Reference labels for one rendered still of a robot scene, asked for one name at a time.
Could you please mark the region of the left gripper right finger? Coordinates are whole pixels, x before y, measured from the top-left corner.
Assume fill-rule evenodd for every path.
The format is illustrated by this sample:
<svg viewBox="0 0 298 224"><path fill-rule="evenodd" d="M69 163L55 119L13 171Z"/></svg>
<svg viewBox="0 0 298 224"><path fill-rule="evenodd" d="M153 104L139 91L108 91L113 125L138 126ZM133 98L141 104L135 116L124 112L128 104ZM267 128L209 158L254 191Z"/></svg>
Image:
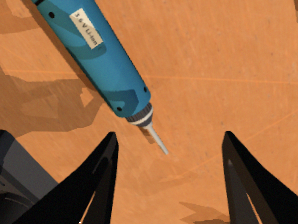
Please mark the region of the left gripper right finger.
<svg viewBox="0 0 298 224"><path fill-rule="evenodd" d="M298 224L298 195L265 169L231 131L225 131L222 158L230 224L260 224L251 204L262 224Z"/></svg>

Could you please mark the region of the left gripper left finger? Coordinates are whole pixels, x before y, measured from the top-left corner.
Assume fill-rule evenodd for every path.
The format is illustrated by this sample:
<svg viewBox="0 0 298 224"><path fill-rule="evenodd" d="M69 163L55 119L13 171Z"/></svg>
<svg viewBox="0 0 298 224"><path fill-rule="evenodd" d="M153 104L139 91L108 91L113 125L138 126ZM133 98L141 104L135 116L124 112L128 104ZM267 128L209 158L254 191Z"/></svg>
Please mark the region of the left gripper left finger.
<svg viewBox="0 0 298 224"><path fill-rule="evenodd" d="M82 224L110 224L118 152L116 133L109 132L75 171L12 224L79 224L88 204Z"/></svg>

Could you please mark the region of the blue electric screwdriver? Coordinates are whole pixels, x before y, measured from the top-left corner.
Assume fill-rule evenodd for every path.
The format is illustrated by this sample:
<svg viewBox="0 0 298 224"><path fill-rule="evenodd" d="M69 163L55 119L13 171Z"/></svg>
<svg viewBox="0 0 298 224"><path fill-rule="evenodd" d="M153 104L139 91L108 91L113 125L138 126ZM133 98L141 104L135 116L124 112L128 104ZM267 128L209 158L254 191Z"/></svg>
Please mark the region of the blue electric screwdriver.
<svg viewBox="0 0 298 224"><path fill-rule="evenodd" d="M31 1L115 115L147 129L167 155L151 93L95 0Z"/></svg>

